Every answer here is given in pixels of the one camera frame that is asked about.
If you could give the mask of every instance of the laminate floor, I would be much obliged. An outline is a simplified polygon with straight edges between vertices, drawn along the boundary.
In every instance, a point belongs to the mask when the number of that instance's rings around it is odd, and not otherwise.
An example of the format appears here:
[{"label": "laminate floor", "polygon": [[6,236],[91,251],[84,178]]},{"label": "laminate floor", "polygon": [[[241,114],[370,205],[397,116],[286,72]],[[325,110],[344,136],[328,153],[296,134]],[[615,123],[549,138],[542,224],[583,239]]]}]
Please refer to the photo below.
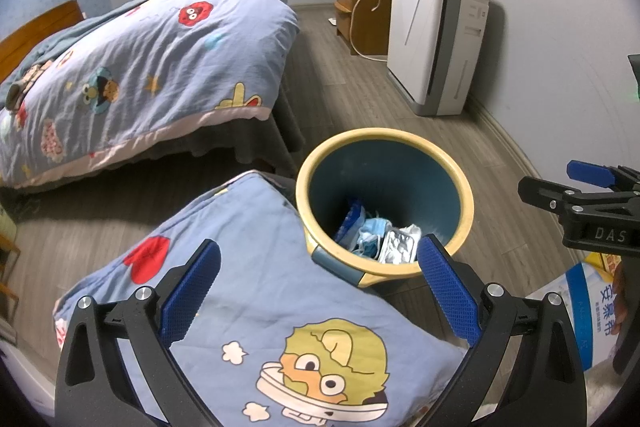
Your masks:
[{"label": "laminate floor", "polygon": [[[284,86],[306,138],[299,160],[339,132],[385,126],[425,137],[446,150],[471,184],[476,215],[456,254],[485,281],[524,296],[573,266],[552,216],[522,204],[524,172],[500,140],[464,113],[415,116],[386,79],[385,65],[351,57],[327,19],[331,7],[298,9],[301,33],[287,60]],[[8,285],[20,295],[14,318],[20,348],[52,380],[59,350],[51,311],[56,299],[88,273],[131,247],[190,200],[247,166],[225,152],[143,161],[17,202],[17,244]],[[385,283],[377,290],[416,325],[454,340],[424,279]],[[510,346],[487,400],[499,397],[513,365]]]}]

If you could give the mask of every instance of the wooden headboard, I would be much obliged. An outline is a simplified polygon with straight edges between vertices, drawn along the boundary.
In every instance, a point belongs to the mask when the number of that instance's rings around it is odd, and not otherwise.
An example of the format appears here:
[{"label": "wooden headboard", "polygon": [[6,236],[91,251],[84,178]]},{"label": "wooden headboard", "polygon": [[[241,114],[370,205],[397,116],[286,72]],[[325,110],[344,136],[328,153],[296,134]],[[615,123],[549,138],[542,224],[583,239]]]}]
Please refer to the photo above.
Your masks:
[{"label": "wooden headboard", "polygon": [[36,44],[83,19],[78,1],[71,0],[18,28],[0,42],[0,82],[4,82]]}]

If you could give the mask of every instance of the trash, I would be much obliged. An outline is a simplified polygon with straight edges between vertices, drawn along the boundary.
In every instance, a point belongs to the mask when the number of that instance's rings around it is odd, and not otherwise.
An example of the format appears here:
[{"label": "trash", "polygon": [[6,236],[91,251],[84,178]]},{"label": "trash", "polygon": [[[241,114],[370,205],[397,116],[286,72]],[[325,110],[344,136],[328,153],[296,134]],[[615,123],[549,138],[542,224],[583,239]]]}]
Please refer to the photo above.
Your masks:
[{"label": "trash", "polygon": [[366,213],[360,200],[349,199],[349,212],[334,235],[334,241],[351,251],[356,245],[358,230],[365,223]]},{"label": "trash", "polygon": [[382,217],[367,219],[358,230],[356,246],[351,251],[356,255],[376,259],[385,233],[390,227],[391,222],[388,219]]},{"label": "trash", "polygon": [[383,264],[412,263],[415,260],[412,259],[414,247],[417,248],[417,243],[413,237],[402,230],[391,228],[382,242],[378,261]]},{"label": "trash", "polygon": [[383,264],[413,263],[417,256],[422,231],[417,225],[396,229],[384,217],[367,218],[357,199],[349,200],[350,209],[334,241],[351,253]]}]

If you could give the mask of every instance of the cabinet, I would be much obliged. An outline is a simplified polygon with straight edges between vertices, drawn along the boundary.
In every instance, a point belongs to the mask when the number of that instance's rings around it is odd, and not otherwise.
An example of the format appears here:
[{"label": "cabinet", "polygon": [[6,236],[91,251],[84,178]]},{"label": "cabinet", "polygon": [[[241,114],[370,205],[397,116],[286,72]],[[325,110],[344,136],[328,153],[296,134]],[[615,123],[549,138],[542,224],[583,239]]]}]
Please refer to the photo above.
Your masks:
[{"label": "cabinet", "polygon": [[391,0],[380,0],[380,6],[372,11],[378,0],[336,0],[336,33],[347,43],[351,55],[356,55],[351,43],[364,55],[386,55],[389,48]]}]

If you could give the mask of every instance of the blue gripper pad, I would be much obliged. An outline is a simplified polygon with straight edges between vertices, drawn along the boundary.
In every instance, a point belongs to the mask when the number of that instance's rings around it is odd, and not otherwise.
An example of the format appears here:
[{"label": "blue gripper pad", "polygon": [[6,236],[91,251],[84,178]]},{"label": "blue gripper pad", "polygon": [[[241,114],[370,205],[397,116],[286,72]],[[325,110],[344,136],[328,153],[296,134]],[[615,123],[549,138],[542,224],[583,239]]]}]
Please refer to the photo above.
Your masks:
[{"label": "blue gripper pad", "polygon": [[482,335],[478,306],[429,237],[423,237],[418,243],[418,265],[453,332],[469,346],[475,346]]},{"label": "blue gripper pad", "polygon": [[616,177],[602,165],[571,160],[566,165],[566,175],[577,182],[609,188],[616,184]]},{"label": "blue gripper pad", "polygon": [[159,336],[169,349],[181,341],[220,271],[220,248],[211,241],[184,274],[161,311]]}]

